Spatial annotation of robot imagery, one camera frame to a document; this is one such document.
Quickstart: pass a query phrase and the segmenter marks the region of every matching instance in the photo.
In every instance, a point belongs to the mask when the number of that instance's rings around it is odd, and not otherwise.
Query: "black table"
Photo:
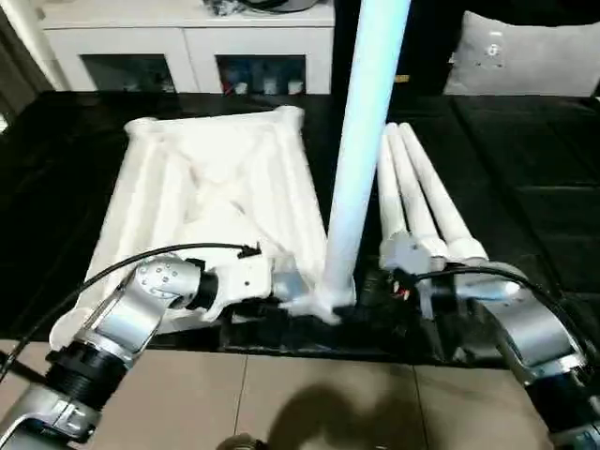
[[[306,111],[303,138],[323,220],[329,218],[343,105],[327,96],[42,95],[0,137],[3,312],[0,338],[18,338],[83,280],[128,140],[124,124],[268,111]],[[600,103],[566,97],[395,97],[389,121],[409,121],[472,233],[554,294],[600,342]],[[159,348],[432,362],[398,336],[381,308],[381,241],[373,189],[355,278],[359,306],[341,326],[288,318],[157,337]],[[50,326],[37,335],[46,339]]]

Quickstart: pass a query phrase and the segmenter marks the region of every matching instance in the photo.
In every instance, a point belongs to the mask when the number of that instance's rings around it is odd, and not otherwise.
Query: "light blue tube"
[[[325,303],[348,303],[410,0],[363,0],[320,285]]]

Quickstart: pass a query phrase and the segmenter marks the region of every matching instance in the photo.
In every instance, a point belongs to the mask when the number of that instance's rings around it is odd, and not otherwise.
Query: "cable connector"
[[[261,250],[261,245],[257,242],[256,247],[251,246],[242,246],[242,251],[237,254],[237,258],[242,260],[244,258],[249,258],[251,256],[262,255],[263,251]]]

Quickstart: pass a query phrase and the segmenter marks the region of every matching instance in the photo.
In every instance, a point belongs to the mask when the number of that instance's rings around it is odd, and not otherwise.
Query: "black cable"
[[[506,278],[511,281],[515,281],[522,287],[529,289],[535,296],[546,306],[550,311],[560,316],[561,322],[565,325],[568,331],[573,333],[577,342],[584,347],[584,352],[593,359],[596,359],[600,353],[598,352],[595,344],[586,338],[585,333],[579,330],[579,327],[571,319],[571,316],[564,310],[563,305],[556,300],[552,295],[546,292],[543,288],[537,284],[529,281],[524,276],[510,272],[505,269],[498,267],[485,267],[485,266],[460,266],[451,267],[446,270],[440,270],[435,272],[426,272],[425,274],[419,274],[412,276],[412,280],[416,283],[423,279],[443,278],[453,275],[463,274],[485,274],[485,275],[496,275],[498,277]]]
[[[506,278],[511,281],[515,281],[521,286],[529,289],[535,295],[543,297],[547,303],[551,305],[558,305],[558,302],[554,300],[554,298],[547,293],[544,289],[542,289],[537,284],[529,281],[524,276],[516,274],[514,272],[510,272],[509,270],[501,269],[498,267],[485,267],[485,266],[460,266],[460,267],[451,267],[445,270],[439,270],[436,272],[426,272],[425,274],[415,275],[414,279],[416,281],[421,281],[423,279],[432,279],[432,278],[442,278],[448,275],[461,275],[461,274],[488,274],[488,275],[496,275],[498,277]]]
[[[250,246],[245,246],[245,245],[238,245],[238,244],[220,244],[220,243],[214,243],[214,242],[207,242],[207,243],[200,243],[200,244],[198,244],[198,243],[197,244],[177,244],[175,246],[154,248],[152,250],[148,250],[143,253],[138,253],[137,255],[130,256],[129,258],[125,258],[121,262],[117,262],[117,263],[107,267],[106,269],[102,270],[101,272],[97,273],[93,277],[86,280],[77,289],[75,289],[73,292],[71,292],[69,295],[67,295],[61,302],[57,303],[54,307],[52,307],[50,309],[50,311],[48,311],[46,314],[44,314],[29,329],[29,331],[21,338],[19,343],[12,350],[12,352],[10,352],[7,359],[4,361],[2,368],[0,368],[0,383],[5,379],[8,371],[10,370],[10,367],[17,360],[17,358],[19,357],[19,355],[21,354],[23,349],[31,341],[34,334],[39,330],[39,328],[44,323],[46,323],[46,321],[48,321],[50,318],[54,317],[55,314],[57,314],[63,308],[65,308],[67,305],[75,302],[77,300],[77,297],[79,297],[79,295],[83,291],[88,289],[90,286],[98,283],[101,279],[105,278],[106,276],[108,276],[109,274],[114,272],[115,270],[119,270],[130,264],[136,263],[137,261],[141,261],[141,260],[144,260],[151,256],[156,256],[156,255],[160,255],[163,253],[169,253],[169,252],[178,251],[178,250],[187,250],[187,249],[192,249],[192,248],[229,248],[229,249],[234,249],[234,250],[242,250],[241,255],[256,254],[256,251],[257,251],[256,248],[253,248]]]

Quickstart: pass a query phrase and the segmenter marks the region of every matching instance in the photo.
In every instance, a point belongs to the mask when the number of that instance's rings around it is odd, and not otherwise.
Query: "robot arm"
[[[206,272],[202,262],[159,256],[138,265],[33,382],[0,423],[0,448],[70,448],[94,433],[100,412],[157,332],[168,309],[204,308],[270,292],[261,255]]]
[[[484,267],[521,276],[507,264],[487,262]],[[421,308],[426,304],[425,310],[433,311],[427,321],[435,323],[436,313],[462,311],[463,317],[486,327],[546,423],[553,444],[600,449],[600,392],[594,367],[576,339],[529,289],[470,269],[473,273],[417,283]]]

